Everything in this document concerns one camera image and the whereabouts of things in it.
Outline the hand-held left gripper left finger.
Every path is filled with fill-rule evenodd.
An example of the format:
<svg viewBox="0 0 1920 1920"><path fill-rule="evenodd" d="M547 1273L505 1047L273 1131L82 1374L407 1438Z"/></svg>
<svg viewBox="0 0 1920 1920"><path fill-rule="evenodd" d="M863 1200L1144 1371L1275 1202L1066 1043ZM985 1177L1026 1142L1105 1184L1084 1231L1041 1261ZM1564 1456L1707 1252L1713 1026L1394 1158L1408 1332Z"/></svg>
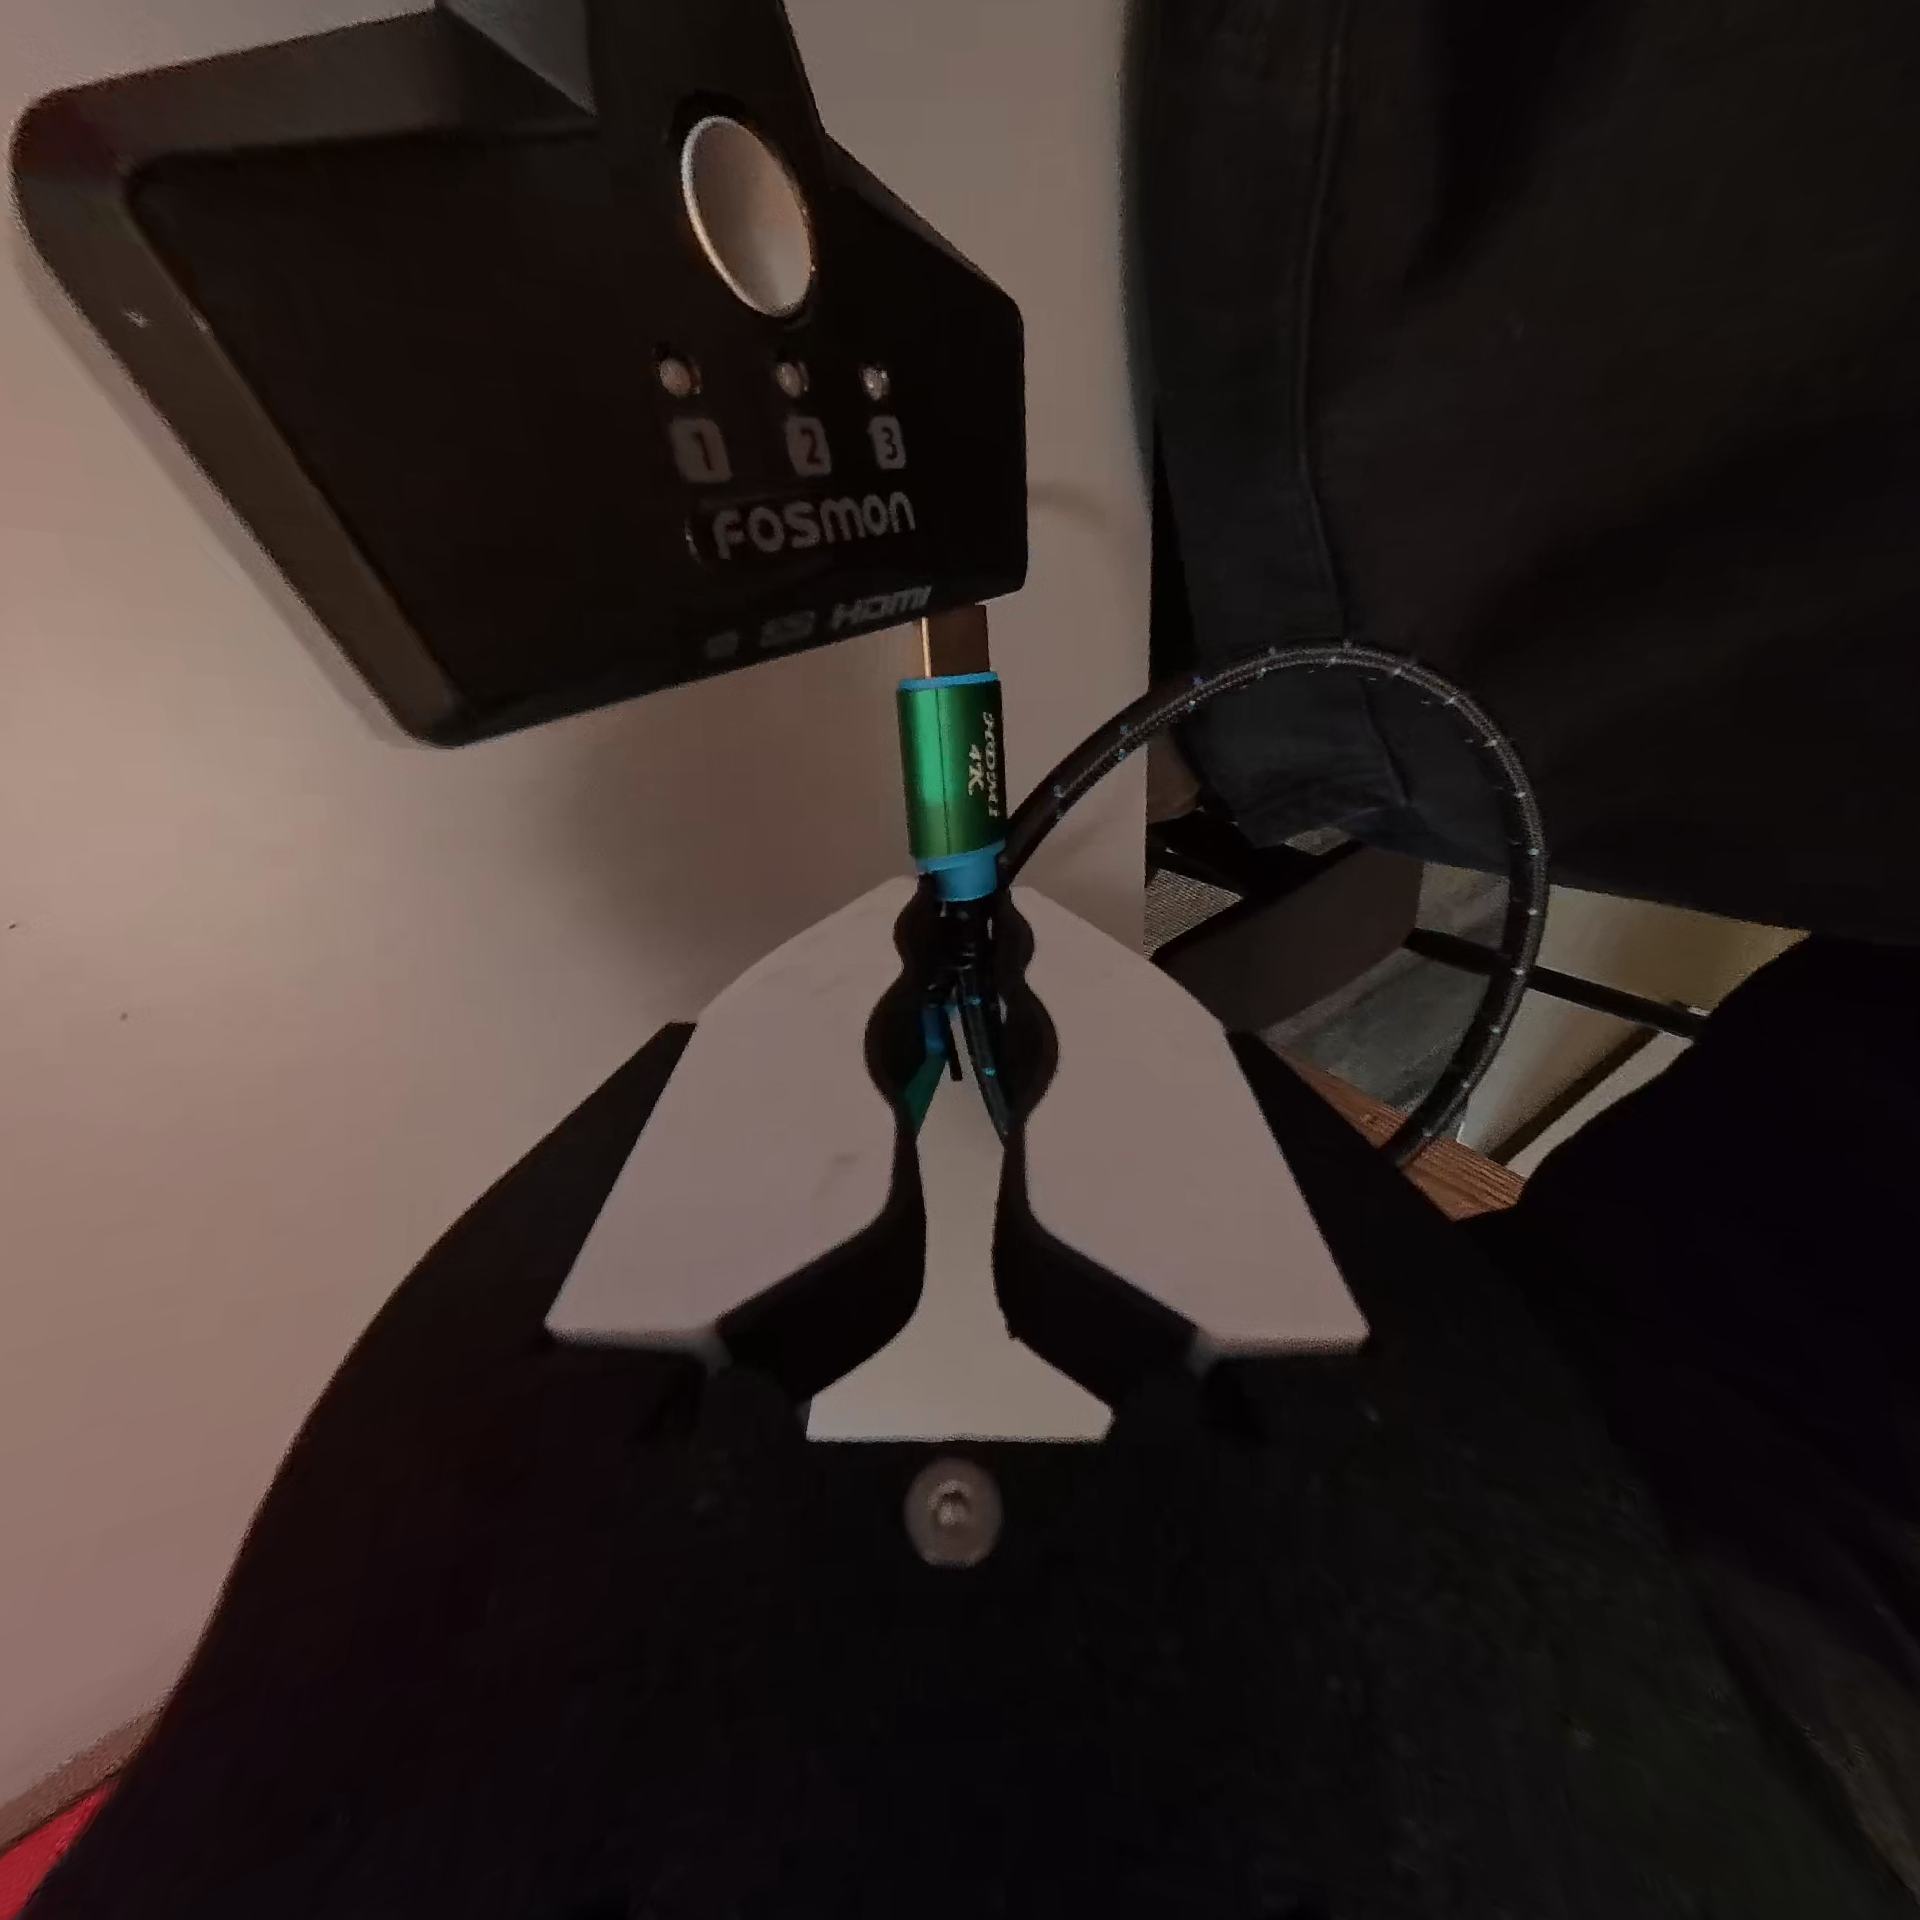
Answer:
<svg viewBox="0 0 1920 1920"><path fill-rule="evenodd" d="M706 1005L547 1307L553 1341L757 1371L805 1405L907 1328L919 1131L869 1033L913 896L885 879Z"/></svg>

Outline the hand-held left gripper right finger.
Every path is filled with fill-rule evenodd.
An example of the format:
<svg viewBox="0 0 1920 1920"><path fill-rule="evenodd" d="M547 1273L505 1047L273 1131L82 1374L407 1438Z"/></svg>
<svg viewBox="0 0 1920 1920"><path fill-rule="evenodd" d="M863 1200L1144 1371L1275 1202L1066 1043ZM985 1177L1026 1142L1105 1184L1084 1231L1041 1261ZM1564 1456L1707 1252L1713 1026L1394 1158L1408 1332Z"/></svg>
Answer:
<svg viewBox="0 0 1920 1920"><path fill-rule="evenodd" d="M1113 1413L1227 1364L1357 1355L1367 1314L1225 1026L1031 889L1012 894L998 954L1006 1332Z"/></svg>

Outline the black video switch box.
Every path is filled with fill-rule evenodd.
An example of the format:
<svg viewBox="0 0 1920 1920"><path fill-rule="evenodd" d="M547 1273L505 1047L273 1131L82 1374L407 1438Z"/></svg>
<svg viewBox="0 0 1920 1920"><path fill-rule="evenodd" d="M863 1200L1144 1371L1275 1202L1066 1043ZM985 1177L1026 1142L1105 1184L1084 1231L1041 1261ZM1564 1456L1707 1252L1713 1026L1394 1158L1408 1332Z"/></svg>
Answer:
<svg viewBox="0 0 1920 1920"><path fill-rule="evenodd" d="M1024 585L1020 311L830 136L782 4L433 4L55 90L11 171L422 742Z"/></svg>

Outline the wooden board edge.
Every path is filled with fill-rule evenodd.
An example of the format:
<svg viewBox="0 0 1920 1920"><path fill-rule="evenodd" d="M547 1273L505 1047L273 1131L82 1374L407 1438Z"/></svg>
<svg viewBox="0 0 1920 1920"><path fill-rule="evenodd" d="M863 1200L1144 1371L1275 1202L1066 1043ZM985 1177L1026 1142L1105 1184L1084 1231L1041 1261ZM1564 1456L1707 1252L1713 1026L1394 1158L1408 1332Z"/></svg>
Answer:
<svg viewBox="0 0 1920 1920"><path fill-rule="evenodd" d="M1374 1149L1399 1131L1403 1113L1367 1090L1357 1090L1332 1072L1307 1062L1298 1056L1280 1051L1280 1060L1318 1093L1346 1124ZM1525 1179L1507 1167L1478 1156L1454 1138L1428 1142L1410 1160L1399 1167L1406 1179L1415 1186L1449 1221L1464 1221L1486 1214L1503 1214L1521 1196Z"/></svg>

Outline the person's dark trousers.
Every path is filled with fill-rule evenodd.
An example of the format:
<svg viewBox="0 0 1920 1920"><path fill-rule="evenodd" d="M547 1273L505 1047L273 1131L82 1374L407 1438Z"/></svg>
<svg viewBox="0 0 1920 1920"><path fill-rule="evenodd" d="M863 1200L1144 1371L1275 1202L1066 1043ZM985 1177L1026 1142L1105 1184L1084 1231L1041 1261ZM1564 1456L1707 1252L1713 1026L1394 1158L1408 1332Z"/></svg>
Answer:
<svg viewBox="0 0 1920 1920"><path fill-rule="evenodd" d="M1916 1846L1916 948L1792 947L1479 1232L1744 1684Z"/></svg>

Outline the person's black jacket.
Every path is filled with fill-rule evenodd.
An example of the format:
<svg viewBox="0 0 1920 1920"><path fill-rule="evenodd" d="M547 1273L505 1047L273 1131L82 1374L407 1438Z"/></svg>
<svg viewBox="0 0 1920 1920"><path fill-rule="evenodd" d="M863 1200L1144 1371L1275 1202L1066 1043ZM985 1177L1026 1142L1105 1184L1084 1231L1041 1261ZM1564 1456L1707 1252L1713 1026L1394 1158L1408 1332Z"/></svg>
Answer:
<svg viewBox="0 0 1920 1920"><path fill-rule="evenodd" d="M1560 884L1916 944L1916 6L1131 4L1155 676L1472 694Z"/></svg>

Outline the red plastic box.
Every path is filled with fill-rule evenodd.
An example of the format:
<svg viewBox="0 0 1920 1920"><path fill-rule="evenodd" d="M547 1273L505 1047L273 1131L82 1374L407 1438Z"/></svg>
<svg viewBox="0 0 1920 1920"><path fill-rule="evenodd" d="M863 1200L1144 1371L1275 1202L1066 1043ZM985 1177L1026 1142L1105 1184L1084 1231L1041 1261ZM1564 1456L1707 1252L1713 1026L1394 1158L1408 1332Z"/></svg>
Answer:
<svg viewBox="0 0 1920 1920"><path fill-rule="evenodd" d="M71 1851L96 1812L114 1794L116 1780L87 1789L78 1800L52 1812L35 1828L3 1847L3 1917L18 1917L43 1879Z"/></svg>

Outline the black metal chair frame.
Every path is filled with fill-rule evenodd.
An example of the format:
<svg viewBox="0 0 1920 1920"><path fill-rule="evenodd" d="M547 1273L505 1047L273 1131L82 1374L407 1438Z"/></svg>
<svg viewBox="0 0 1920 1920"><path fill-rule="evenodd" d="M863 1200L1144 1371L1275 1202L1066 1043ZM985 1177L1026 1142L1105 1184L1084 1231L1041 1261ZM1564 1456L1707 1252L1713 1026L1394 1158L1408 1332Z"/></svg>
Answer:
<svg viewBox="0 0 1920 1920"><path fill-rule="evenodd" d="M1335 840L1328 852L1258 848L1205 809L1147 830L1150 879L1225 894L1187 929L1152 944L1155 966L1230 1030L1266 1030L1311 1011L1389 957L1503 982L1503 884L1490 883L1490 932L1422 925L1428 865Z"/></svg>

